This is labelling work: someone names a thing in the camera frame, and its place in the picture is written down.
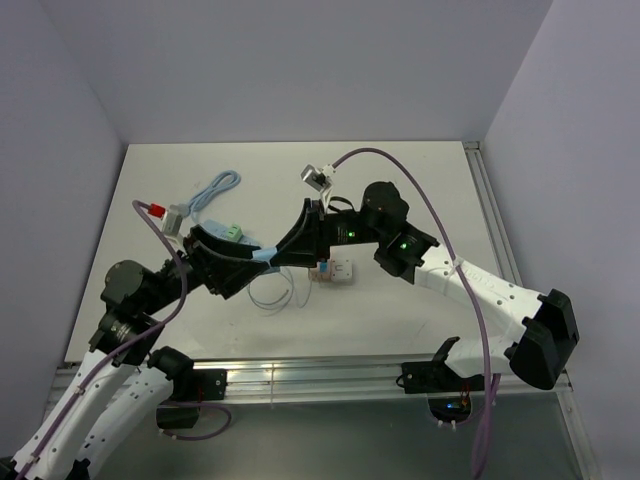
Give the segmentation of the pink cube socket adapter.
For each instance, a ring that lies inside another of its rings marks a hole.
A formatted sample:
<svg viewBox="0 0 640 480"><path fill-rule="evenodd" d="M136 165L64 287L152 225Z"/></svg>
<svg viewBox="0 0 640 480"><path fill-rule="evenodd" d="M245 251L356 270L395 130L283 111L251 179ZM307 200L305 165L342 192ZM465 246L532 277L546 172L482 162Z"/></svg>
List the pink cube socket adapter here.
<svg viewBox="0 0 640 480"><path fill-rule="evenodd" d="M318 264L308 270L308 278L311 282L326 283L332 279L332 271L322 274L318 270Z"/></svg>

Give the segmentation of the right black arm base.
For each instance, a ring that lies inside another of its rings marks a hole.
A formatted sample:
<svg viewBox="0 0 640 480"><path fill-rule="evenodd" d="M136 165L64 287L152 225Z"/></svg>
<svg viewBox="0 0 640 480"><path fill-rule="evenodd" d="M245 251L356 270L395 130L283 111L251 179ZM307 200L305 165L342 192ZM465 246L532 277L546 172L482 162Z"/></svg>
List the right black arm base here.
<svg viewBox="0 0 640 480"><path fill-rule="evenodd" d="M407 395L425 394L430 414L437 423L458 424L473 414L471 394L484 391L484 377L463 378L443 362L404 362L396 385Z"/></svg>

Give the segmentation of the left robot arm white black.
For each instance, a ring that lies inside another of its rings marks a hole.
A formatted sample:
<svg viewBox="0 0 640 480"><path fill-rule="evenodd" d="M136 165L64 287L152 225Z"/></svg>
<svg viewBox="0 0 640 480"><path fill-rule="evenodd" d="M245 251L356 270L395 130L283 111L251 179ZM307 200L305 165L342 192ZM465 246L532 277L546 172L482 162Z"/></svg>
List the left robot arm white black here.
<svg viewBox="0 0 640 480"><path fill-rule="evenodd" d="M275 249L221 240L200 227L184 251L169 251L158 271L136 261L105 278L106 311L79 370L31 439L1 461L4 479L92 479L113 450L161 402L195 386L193 361L154 347L162 330L201 285L228 298L272 266ZM154 314L172 306L167 320Z"/></svg>

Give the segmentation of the white plug adapter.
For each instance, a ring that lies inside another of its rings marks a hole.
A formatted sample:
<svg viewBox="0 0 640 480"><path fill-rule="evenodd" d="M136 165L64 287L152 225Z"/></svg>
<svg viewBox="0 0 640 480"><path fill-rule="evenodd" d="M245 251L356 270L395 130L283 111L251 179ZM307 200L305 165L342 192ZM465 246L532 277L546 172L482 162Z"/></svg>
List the white plug adapter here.
<svg viewBox="0 0 640 480"><path fill-rule="evenodd" d="M330 261L330 280L333 283L351 283L354 280L353 261L349 258Z"/></svg>

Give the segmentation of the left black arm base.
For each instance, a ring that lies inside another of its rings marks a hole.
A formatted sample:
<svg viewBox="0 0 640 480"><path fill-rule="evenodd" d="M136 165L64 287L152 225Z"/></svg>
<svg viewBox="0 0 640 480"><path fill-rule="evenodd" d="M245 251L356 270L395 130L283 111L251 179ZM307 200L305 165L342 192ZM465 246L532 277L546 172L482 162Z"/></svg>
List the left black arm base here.
<svg viewBox="0 0 640 480"><path fill-rule="evenodd" d="M225 369L195 369L177 377L169 401L202 403L224 399L227 385ZM158 407L156 424L170 431L193 428L200 417L200 407Z"/></svg>

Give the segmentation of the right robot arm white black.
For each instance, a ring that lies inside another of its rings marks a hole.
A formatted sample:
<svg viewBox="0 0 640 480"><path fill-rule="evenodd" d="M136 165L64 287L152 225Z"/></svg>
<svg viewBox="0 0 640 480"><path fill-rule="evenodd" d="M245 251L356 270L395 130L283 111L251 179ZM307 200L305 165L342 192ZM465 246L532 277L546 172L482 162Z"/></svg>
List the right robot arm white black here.
<svg viewBox="0 0 640 480"><path fill-rule="evenodd" d="M579 341L569 297L522 288L460 258L407 220L408 204L390 182L374 182L361 207L328 213L305 200L294 227L279 242L272 266L315 266L337 246L374 243L375 261L393 277L439 293L481 312L499 333L487 340L444 341L426 377L441 390L486 373L516 375L526 384L552 389Z"/></svg>

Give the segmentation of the green plug adapter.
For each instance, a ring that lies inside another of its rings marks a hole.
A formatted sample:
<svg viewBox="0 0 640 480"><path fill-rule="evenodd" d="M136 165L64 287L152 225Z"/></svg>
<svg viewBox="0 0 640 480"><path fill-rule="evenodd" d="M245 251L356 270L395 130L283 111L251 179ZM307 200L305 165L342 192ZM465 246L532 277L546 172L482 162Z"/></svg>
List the green plug adapter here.
<svg viewBox="0 0 640 480"><path fill-rule="evenodd" d="M225 238L231 242L238 243L242 240L244 232L240 225L232 224L225 233Z"/></svg>

